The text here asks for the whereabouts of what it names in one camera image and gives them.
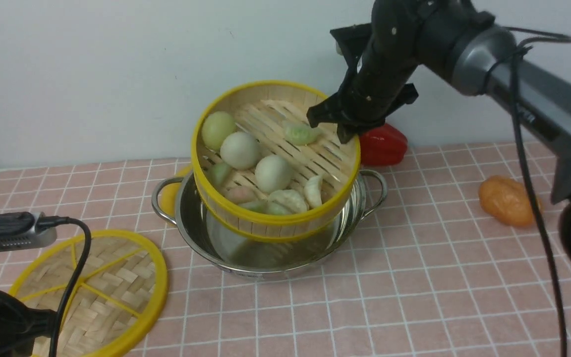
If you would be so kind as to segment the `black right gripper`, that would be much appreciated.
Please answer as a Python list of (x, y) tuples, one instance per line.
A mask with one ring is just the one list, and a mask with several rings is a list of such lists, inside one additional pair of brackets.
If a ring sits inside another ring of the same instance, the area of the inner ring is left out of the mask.
[(371, 13), (372, 33), (337, 93), (307, 110), (311, 128), (337, 124), (341, 144), (385, 124), (401, 89), (423, 65), (441, 74), (441, 52), (427, 44), (430, 21), (439, 0), (377, 0)]

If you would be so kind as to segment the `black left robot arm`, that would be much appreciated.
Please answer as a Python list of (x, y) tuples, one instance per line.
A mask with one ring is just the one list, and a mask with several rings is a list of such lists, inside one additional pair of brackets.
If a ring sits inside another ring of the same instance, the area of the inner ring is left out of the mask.
[(32, 309), (0, 291), (0, 357), (31, 357), (35, 340), (49, 338), (57, 323), (50, 309)]

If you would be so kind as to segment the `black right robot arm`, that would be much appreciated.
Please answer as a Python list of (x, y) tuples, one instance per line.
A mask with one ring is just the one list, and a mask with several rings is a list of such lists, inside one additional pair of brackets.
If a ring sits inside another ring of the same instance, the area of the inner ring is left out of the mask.
[(348, 70), (307, 119), (337, 124), (346, 144), (417, 99), (408, 79), (419, 65), (460, 94), (491, 97), (557, 157), (551, 202), (569, 202), (559, 233), (571, 260), (571, 84), (523, 60), (513, 32), (468, 0), (377, 0), (371, 23), (331, 30)]

